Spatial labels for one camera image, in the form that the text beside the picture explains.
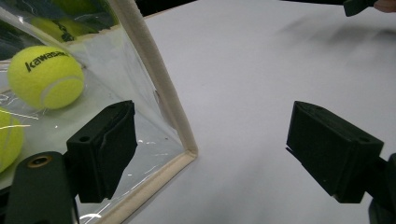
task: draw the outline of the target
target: white table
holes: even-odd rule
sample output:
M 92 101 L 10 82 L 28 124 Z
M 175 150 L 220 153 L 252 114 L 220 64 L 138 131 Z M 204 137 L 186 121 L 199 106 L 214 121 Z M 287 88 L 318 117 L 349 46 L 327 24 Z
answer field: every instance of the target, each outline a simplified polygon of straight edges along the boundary
M 147 19 L 199 159 L 125 223 L 369 223 L 289 154 L 293 102 L 321 105 L 396 150 L 395 14 L 273 0 L 199 0 Z

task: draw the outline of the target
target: tennis ball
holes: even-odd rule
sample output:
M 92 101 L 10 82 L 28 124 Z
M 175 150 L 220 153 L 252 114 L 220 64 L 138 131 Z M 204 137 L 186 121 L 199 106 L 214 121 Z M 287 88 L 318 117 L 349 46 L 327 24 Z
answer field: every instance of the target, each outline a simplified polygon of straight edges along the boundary
M 7 71 L 9 87 L 36 109 L 58 109 L 73 103 L 84 89 L 77 61 L 61 49 L 34 46 L 18 52 Z
M 23 129 L 4 108 L 0 107 L 0 173 L 21 153 Z
M 73 41 L 82 35 L 98 33 L 95 29 L 81 22 L 69 19 L 48 20 L 35 17 L 31 19 L 30 23 L 59 42 Z
M 52 0 L 68 15 L 76 16 L 81 14 L 92 14 L 98 11 L 92 0 Z

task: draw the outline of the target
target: clear plastic sheet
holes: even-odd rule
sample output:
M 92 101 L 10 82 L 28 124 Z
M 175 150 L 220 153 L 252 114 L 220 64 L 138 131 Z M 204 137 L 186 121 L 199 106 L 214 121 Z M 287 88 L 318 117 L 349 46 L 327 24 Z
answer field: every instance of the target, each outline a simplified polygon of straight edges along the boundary
M 62 9 L 53 2 L 42 1 L 42 4 L 49 4 L 45 7 Z M 43 8 L 39 8 L 43 5 L 40 4 L 28 7 L 31 9 L 29 11 L 26 7 L 17 7 L 21 3 L 25 2 L 0 1 L 1 21 L 18 31 L 14 34 L 29 36 L 31 39 L 29 42 L 23 42 L 19 48 L 45 44 L 67 50 L 83 68 L 86 78 L 85 89 L 70 106 L 58 110 L 37 111 L 9 89 L 9 60 L 0 62 L 0 106 L 14 113 L 26 126 L 21 155 L 11 167 L 0 174 L 0 189 L 11 185 L 15 167 L 24 158 L 42 151 L 65 153 L 66 140 L 103 108 L 124 100 L 134 101 L 138 147 L 134 158 L 123 173 L 116 193 L 111 200 L 104 200 L 99 204 L 78 203 L 81 223 L 92 223 L 184 149 L 177 132 L 164 119 L 166 116 L 163 116 L 160 101 L 145 66 L 124 30 L 118 25 L 114 14 L 108 7 L 103 7 L 107 6 L 106 3 L 98 2 L 99 7 L 91 8 L 92 11 L 87 7 L 72 16 L 64 11 L 57 15 L 45 15 L 47 11 L 43 12 Z M 94 5 L 95 1 L 82 3 Z M 44 17 L 43 15 L 47 17 L 46 20 L 53 21 L 67 18 L 79 22 L 82 27 L 89 26 L 89 29 L 73 39 L 60 41 L 56 34 L 31 24 L 34 18 Z

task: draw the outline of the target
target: kawasaki logo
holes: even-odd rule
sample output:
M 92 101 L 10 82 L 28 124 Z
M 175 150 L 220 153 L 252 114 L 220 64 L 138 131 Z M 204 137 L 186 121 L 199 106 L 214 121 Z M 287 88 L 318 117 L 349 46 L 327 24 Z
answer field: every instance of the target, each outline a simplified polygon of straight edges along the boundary
M 36 57 L 35 59 L 33 59 L 31 62 L 26 62 L 26 68 L 27 68 L 27 72 L 31 72 L 32 69 L 36 68 L 37 66 L 39 66 L 41 63 L 43 63 L 44 61 L 46 61 L 47 59 L 50 58 L 55 58 L 55 57 L 59 57 L 59 56 L 66 56 L 69 57 L 69 55 L 67 53 L 61 52 L 61 51 L 53 51 L 50 53 L 45 53 L 42 54 L 38 57 Z

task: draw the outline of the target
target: screw hole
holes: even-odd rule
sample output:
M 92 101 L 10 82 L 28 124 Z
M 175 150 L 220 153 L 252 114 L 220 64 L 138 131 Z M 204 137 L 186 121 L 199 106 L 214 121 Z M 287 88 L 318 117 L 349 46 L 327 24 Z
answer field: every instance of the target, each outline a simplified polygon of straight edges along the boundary
M 51 156 L 39 156 L 39 157 L 36 157 L 36 158 L 32 159 L 31 161 L 29 161 L 27 166 L 30 168 L 37 168 L 37 167 L 47 165 L 50 161 L 52 161 Z
M 89 140 L 90 140 L 90 137 L 88 137 L 88 136 L 84 136 L 84 137 L 80 137 L 79 138 L 80 142 L 88 142 Z

